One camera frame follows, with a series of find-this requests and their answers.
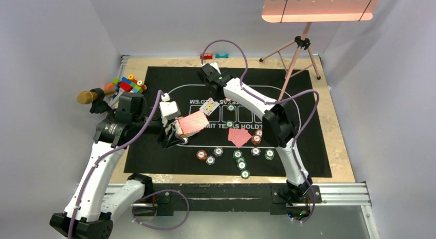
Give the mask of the small red chip stack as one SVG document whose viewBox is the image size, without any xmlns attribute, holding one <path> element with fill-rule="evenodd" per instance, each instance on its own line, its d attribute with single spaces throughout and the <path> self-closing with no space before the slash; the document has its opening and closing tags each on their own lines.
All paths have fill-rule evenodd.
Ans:
<svg viewBox="0 0 436 239">
<path fill-rule="evenodd" d="M 261 143 L 261 141 L 262 141 L 262 137 L 259 135 L 253 135 L 251 138 L 251 142 L 254 145 L 259 145 Z"/>
</svg>

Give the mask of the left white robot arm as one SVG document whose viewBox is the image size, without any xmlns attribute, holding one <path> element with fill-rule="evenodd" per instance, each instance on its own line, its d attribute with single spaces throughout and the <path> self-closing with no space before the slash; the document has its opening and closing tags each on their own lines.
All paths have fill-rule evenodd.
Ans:
<svg viewBox="0 0 436 239">
<path fill-rule="evenodd" d="M 124 93 L 115 108 L 96 127 L 91 155 L 78 187 L 63 212 L 50 226 L 66 238 L 109 238 L 114 222 L 133 203 L 154 204 L 159 192 L 150 176 L 130 175 L 111 197 L 106 189 L 126 148 L 143 134 L 154 134 L 164 148 L 186 142 L 177 132 L 180 110 L 168 94 L 158 92 L 147 107 L 142 94 Z"/>
</svg>

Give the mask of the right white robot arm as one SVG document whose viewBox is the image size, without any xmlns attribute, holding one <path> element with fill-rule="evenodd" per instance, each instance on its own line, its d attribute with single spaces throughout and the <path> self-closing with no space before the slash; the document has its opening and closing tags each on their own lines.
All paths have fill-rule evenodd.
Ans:
<svg viewBox="0 0 436 239">
<path fill-rule="evenodd" d="M 197 75 L 214 100 L 234 100 L 262 120 L 263 140 L 273 146 L 283 164 L 292 200 L 302 201 L 309 194 L 311 179 L 296 144 L 292 102 L 279 103 L 252 89 L 233 74 L 220 73 L 212 64 L 203 65 Z"/>
</svg>

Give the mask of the red playing card box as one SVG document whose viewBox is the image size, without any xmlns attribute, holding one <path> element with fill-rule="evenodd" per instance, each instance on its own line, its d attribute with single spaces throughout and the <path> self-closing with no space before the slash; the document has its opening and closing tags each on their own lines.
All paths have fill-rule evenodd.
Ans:
<svg viewBox="0 0 436 239">
<path fill-rule="evenodd" d="M 183 130 L 181 129 L 178 119 L 174 119 L 168 122 L 168 125 L 166 126 L 166 134 L 168 136 L 173 134 L 177 138 L 184 138 Z"/>
</svg>

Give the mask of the single green chip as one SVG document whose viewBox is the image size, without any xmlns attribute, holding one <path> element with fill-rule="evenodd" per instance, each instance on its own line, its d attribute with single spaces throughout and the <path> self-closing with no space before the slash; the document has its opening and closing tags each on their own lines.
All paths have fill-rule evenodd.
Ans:
<svg viewBox="0 0 436 239">
<path fill-rule="evenodd" d="M 226 126 L 227 126 L 228 128 L 234 128 L 234 122 L 228 120 L 228 121 L 226 121 Z"/>
<path fill-rule="evenodd" d="M 235 106 L 233 104 L 229 104 L 226 106 L 227 110 L 229 112 L 234 112 L 235 111 Z"/>
</svg>

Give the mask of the single blue poker chip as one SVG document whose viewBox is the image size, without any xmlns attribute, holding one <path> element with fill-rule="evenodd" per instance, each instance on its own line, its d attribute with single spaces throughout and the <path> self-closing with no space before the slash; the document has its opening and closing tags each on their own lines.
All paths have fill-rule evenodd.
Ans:
<svg viewBox="0 0 436 239">
<path fill-rule="evenodd" d="M 189 139 L 188 138 L 184 138 L 181 144 L 182 145 L 186 145 L 188 142 L 189 142 Z"/>
</svg>

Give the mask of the red backed card deck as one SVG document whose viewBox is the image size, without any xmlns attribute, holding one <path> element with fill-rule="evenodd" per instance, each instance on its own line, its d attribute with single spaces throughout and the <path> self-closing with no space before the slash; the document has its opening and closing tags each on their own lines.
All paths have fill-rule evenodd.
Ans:
<svg viewBox="0 0 436 239">
<path fill-rule="evenodd" d="M 192 136 L 209 125 L 209 121 L 202 111 L 196 111 L 185 117 L 178 118 L 177 121 L 181 135 L 184 137 Z"/>
</svg>

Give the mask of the blue poker chip stack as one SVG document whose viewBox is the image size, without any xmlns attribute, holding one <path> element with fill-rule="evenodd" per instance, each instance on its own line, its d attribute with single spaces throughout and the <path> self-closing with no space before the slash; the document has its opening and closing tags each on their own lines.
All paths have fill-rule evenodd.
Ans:
<svg viewBox="0 0 436 239">
<path fill-rule="evenodd" d="M 220 156 L 222 156 L 222 155 L 223 155 L 223 152 L 224 152 L 224 150 L 223 150 L 223 148 L 221 148 L 221 147 L 216 147 L 216 148 L 213 150 L 213 154 L 214 154 L 215 157 L 220 157 Z"/>
</svg>

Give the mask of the dealt red card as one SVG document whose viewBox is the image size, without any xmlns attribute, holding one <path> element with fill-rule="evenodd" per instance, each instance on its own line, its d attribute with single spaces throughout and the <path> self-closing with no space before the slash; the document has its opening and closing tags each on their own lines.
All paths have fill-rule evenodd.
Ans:
<svg viewBox="0 0 436 239">
<path fill-rule="evenodd" d="M 240 148 L 242 147 L 248 140 L 250 140 L 252 135 L 250 132 L 244 128 L 238 129 L 235 135 L 235 145 Z"/>
<path fill-rule="evenodd" d="M 252 138 L 252 134 L 244 128 L 230 128 L 228 131 L 228 141 L 232 142 L 237 148 L 241 148 Z"/>
</svg>

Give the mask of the red poker chip stack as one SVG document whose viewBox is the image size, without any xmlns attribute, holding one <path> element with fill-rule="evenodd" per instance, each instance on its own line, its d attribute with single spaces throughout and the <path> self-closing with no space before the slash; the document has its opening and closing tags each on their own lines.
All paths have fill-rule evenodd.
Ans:
<svg viewBox="0 0 436 239">
<path fill-rule="evenodd" d="M 200 161 L 205 161 L 207 159 L 207 157 L 208 157 L 208 154 L 204 150 L 199 150 L 196 153 L 196 157 Z"/>
</svg>

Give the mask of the small green chip stack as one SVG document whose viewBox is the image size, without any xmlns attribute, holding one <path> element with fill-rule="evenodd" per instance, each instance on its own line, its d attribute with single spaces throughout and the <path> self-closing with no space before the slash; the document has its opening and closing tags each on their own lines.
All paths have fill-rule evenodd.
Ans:
<svg viewBox="0 0 436 239">
<path fill-rule="evenodd" d="M 273 149 L 267 149 L 264 156 L 267 160 L 273 160 L 275 157 L 275 151 Z"/>
</svg>

